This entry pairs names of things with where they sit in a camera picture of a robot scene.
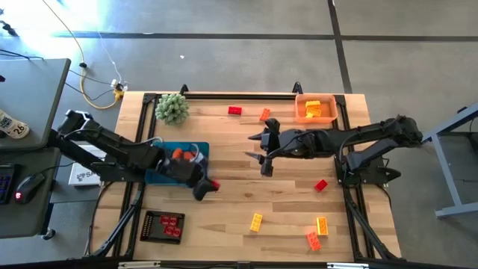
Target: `concrete floor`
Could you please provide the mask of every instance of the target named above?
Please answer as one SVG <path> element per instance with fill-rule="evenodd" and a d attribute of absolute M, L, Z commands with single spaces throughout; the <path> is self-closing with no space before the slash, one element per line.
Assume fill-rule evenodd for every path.
<path fill-rule="evenodd" d="M 332 34 L 326 0 L 49 3 L 73 31 Z M 335 0 L 335 4 L 342 34 L 478 35 L 474 14 L 478 2 L 473 0 Z M 0 19 L 17 28 L 21 37 L 2 32 L 0 48 L 45 58 L 70 58 L 72 69 L 79 71 L 78 48 L 71 38 L 49 36 L 64 28 L 41 1 L 25 9 L 11 0 L 4 7 L 5 15 Z M 100 40 L 79 41 L 92 70 L 90 76 L 108 82 L 116 78 Z M 426 132 L 461 107 L 478 101 L 476 44 L 346 41 L 344 54 L 353 92 L 366 95 L 372 121 L 405 114 L 414 117 Z M 298 80 L 309 93 L 344 92 L 333 40 L 109 39 L 104 45 L 131 90 L 179 90 L 186 83 L 198 91 L 288 92 Z M 78 86 L 78 76 L 70 73 L 67 80 Z M 87 81 L 86 89 L 91 96 L 98 96 L 108 86 Z M 112 99 L 106 95 L 97 103 L 106 105 Z M 113 129 L 119 107 L 97 111 L 79 93 L 65 87 L 55 126 L 67 109 L 75 109 L 91 112 L 102 125 Z M 391 158 L 390 167 L 403 173 L 389 188 L 403 257 L 478 267 L 474 255 L 478 253 L 478 213 L 435 219 L 434 210 L 452 202 L 433 147 L 398 149 L 387 157 Z M 0 264 L 81 256 L 93 204 L 56 205 L 51 226 L 58 234 L 51 241 L 1 240 Z M 23 250 L 22 255 L 17 255 L 18 249 Z"/>

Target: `blue cutting board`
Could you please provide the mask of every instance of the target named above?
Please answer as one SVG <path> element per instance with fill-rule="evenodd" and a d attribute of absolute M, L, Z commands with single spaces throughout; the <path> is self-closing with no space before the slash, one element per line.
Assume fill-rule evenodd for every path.
<path fill-rule="evenodd" d="M 174 150 L 177 148 L 182 149 L 183 151 L 189 151 L 190 149 L 195 150 L 191 144 L 194 143 L 199 147 L 199 151 L 209 159 L 209 143 L 207 142 L 154 142 L 153 146 L 159 146 L 165 149 L 166 154 L 171 157 Z M 204 167 L 206 170 L 206 177 L 208 176 L 208 166 Z M 186 184 L 179 184 L 176 180 L 171 179 L 168 176 L 163 176 L 156 173 L 153 169 L 148 169 L 146 175 L 144 176 L 144 181 L 146 184 L 151 185 L 173 185 L 173 186 L 186 186 Z"/>

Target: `lego brick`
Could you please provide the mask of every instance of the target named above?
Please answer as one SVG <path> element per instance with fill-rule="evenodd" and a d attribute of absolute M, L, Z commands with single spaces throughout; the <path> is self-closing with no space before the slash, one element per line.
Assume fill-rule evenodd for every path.
<path fill-rule="evenodd" d="M 329 235 L 329 229 L 327 229 L 327 219 L 325 217 L 317 218 L 317 234 Z"/>
<path fill-rule="evenodd" d="M 306 108 L 309 108 L 309 107 L 319 108 L 320 107 L 320 101 L 307 101 L 307 102 L 305 102 L 305 107 Z"/>
<path fill-rule="evenodd" d="M 316 232 L 311 232 L 305 236 L 307 237 L 308 245 L 313 251 L 319 250 L 322 247 Z"/>
<path fill-rule="evenodd" d="M 233 115 L 241 115 L 242 114 L 242 108 L 240 107 L 229 107 L 229 114 Z"/>
<path fill-rule="evenodd" d="M 261 227 L 262 215 L 254 213 L 254 217 L 252 218 L 251 222 L 251 231 L 259 232 L 259 228 Z"/>
<path fill-rule="evenodd" d="M 169 216 L 161 216 L 159 218 L 159 223 L 163 225 L 169 225 L 170 224 L 170 217 Z"/>
<path fill-rule="evenodd" d="M 325 180 L 320 180 L 319 183 L 317 183 L 315 186 L 314 186 L 314 189 L 318 192 L 321 192 L 325 187 L 327 187 L 327 182 Z"/>
<path fill-rule="evenodd" d="M 170 217 L 170 226 L 176 226 L 178 225 L 178 218 L 177 217 Z"/>
<path fill-rule="evenodd" d="M 269 118 L 269 114 L 270 114 L 270 109 L 264 108 L 264 110 L 262 111 L 261 118 L 259 118 L 259 120 L 267 120 Z"/>
<path fill-rule="evenodd" d="M 314 115 L 314 117 L 320 117 L 320 115 L 322 114 L 322 111 L 318 108 L 307 108 L 306 113 L 312 114 Z"/>

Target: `desk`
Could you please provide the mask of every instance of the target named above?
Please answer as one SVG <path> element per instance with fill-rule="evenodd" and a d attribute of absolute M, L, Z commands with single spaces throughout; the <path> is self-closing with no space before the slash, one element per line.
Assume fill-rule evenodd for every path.
<path fill-rule="evenodd" d="M 136 137 L 143 94 L 127 92 L 119 112 L 116 133 L 130 140 Z M 346 101 L 351 128 L 370 124 L 364 95 L 346 95 Z M 324 262 L 353 259 L 344 197 L 331 158 L 276 158 L 274 177 L 263 178 L 257 161 L 243 153 L 261 151 L 259 142 L 247 140 L 247 137 L 264 129 L 264 123 L 258 120 L 263 108 L 270 109 L 270 117 L 279 120 L 282 130 L 331 128 L 332 124 L 295 123 L 292 100 L 192 99 L 189 103 L 190 117 L 182 126 L 165 126 L 158 122 L 155 135 L 165 140 L 209 142 L 209 173 L 212 179 L 219 180 L 221 189 L 208 193 L 202 202 L 197 202 L 190 189 L 148 185 L 137 231 L 135 260 Z M 228 115 L 230 105 L 242 107 L 242 115 Z M 149 123 L 151 114 L 152 106 L 146 123 Z M 321 179 L 325 179 L 329 186 L 317 193 L 313 186 Z M 376 186 L 364 185 L 363 188 L 370 225 L 388 249 L 400 256 L 386 195 Z M 93 250 L 99 248 L 116 226 L 124 189 L 123 183 L 113 184 L 99 203 Z M 139 241 L 146 210 L 185 213 L 181 244 Z M 255 212 L 264 216 L 257 234 L 249 230 Z M 327 217 L 329 236 L 320 237 L 321 250 L 311 251 L 305 233 L 316 229 L 315 218 L 319 216 Z M 127 226 L 123 249 L 127 245 L 129 231 Z M 364 253 L 364 237 L 360 228 L 358 234 Z"/>

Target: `gray desk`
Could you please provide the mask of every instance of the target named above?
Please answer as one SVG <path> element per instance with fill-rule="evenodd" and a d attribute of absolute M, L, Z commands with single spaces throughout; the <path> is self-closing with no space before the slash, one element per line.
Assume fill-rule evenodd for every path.
<path fill-rule="evenodd" d="M 13 182 L 15 189 L 27 175 L 36 173 L 47 167 L 56 166 L 60 160 L 60 150 L 55 148 L 38 149 L 21 156 L 18 152 L 1 155 L 2 159 L 8 158 L 9 155 L 12 157 L 18 156 L 17 158 L 3 161 L 3 164 L 11 162 L 22 165 L 22 169 L 19 171 L 20 173 L 17 173 Z M 56 169 L 43 172 L 46 180 L 28 204 L 17 204 L 14 201 L 15 196 L 12 195 L 10 203 L 0 205 L 0 238 L 33 236 L 42 232 L 45 220 L 49 220 L 47 211 L 55 172 Z"/>
<path fill-rule="evenodd" d="M 28 174 L 56 166 L 60 161 L 58 149 L 41 148 L 52 129 L 70 64 L 69 59 L 0 61 L 0 75 L 5 77 L 5 82 L 0 82 L 0 109 L 30 126 L 30 133 L 23 139 L 0 138 L 2 163 L 23 166 L 15 178 L 15 188 Z M 46 233 L 56 169 L 43 174 L 46 180 L 28 204 L 16 204 L 12 197 L 8 205 L 0 206 L 0 238 Z"/>
<path fill-rule="evenodd" d="M 0 61 L 0 109 L 27 123 L 23 139 L 0 139 L 0 150 L 35 149 L 46 145 L 61 92 L 68 74 L 69 59 Z"/>

